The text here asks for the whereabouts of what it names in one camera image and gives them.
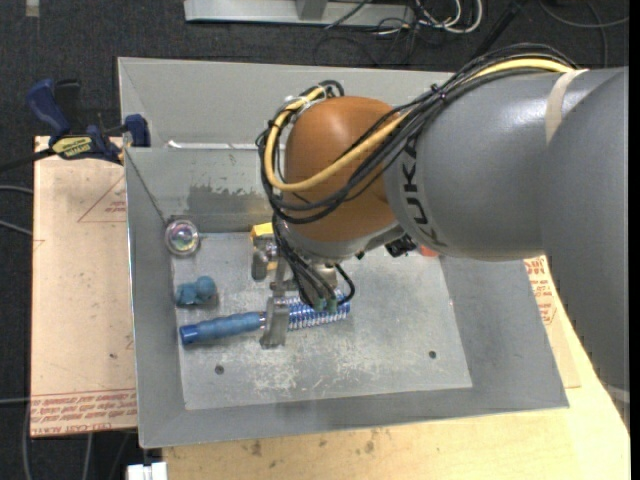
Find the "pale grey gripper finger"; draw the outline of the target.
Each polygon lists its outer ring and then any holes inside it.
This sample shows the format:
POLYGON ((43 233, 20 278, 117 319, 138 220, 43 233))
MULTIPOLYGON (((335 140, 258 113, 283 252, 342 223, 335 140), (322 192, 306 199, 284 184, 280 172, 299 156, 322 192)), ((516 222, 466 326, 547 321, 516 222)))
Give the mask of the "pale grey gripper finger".
POLYGON ((270 297, 267 302, 265 329, 260 338, 264 349, 284 346, 289 326, 289 306, 282 297, 270 297))
POLYGON ((255 281, 266 279, 278 260, 278 246, 273 241, 257 243, 253 248, 251 276, 255 281))

